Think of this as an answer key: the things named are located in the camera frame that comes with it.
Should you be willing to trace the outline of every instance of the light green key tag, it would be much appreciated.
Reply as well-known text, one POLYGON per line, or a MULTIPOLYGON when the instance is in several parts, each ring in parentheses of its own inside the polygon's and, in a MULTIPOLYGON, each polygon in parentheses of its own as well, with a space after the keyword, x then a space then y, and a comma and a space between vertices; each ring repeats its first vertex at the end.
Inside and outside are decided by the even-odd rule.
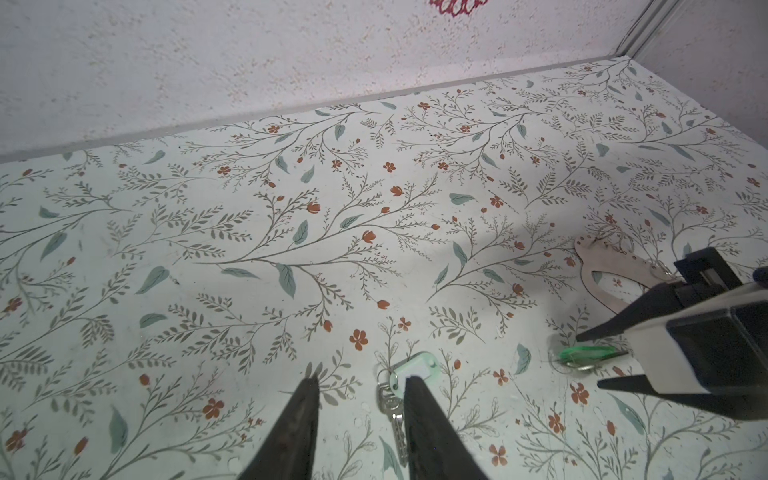
POLYGON ((421 352, 408 362, 397 367, 389 376, 389 390, 399 399, 406 396, 406 379, 418 376, 427 386, 434 384, 440 376, 440 365, 437 357, 429 352, 421 352))

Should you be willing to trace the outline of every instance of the key tag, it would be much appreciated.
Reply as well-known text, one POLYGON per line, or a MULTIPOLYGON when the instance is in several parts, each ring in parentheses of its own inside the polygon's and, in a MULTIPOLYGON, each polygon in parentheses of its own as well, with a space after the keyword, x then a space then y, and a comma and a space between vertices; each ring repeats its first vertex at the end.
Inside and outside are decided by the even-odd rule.
POLYGON ((408 362, 397 367, 389 376, 389 391, 399 399, 406 396, 406 379, 418 376, 427 386, 434 384, 440 375, 440 365, 437 357, 429 352, 421 352, 408 362))

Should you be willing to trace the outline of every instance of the green key tag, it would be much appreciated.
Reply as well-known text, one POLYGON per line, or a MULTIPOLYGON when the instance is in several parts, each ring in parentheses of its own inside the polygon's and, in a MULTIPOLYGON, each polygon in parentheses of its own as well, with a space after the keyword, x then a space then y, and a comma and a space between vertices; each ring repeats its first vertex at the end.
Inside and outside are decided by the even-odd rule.
POLYGON ((434 384, 440 376, 440 364, 437 357, 429 352, 421 352, 408 362, 397 367, 389 376, 389 390, 399 399, 406 396, 406 379, 418 376, 427 386, 434 384))

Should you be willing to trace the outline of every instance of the key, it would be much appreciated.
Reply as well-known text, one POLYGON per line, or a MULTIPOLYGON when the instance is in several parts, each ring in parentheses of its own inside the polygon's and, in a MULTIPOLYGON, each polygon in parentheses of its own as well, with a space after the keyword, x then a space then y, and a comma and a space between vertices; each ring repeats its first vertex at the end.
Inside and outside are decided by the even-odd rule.
POLYGON ((402 429, 402 400, 397 398, 389 390, 386 383, 379 385, 376 400, 379 403, 381 413, 389 417, 392 423, 392 429, 395 431, 395 446, 400 465, 408 465, 408 444, 406 443, 406 434, 402 429))

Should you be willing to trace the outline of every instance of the wallpaper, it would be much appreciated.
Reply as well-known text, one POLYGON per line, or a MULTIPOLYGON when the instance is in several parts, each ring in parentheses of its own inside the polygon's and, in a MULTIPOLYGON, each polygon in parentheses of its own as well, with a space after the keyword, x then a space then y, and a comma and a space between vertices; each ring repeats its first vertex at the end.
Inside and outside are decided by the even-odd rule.
POLYGON ((315 480, 402 480, 376 381, 419 352, 489 478, 759 478, 768 422, 554 358, 611 317, 576 236, 747 279, 767 171, 627 58, 0 165, 0 478, 234 478, 317 374, 315 480))

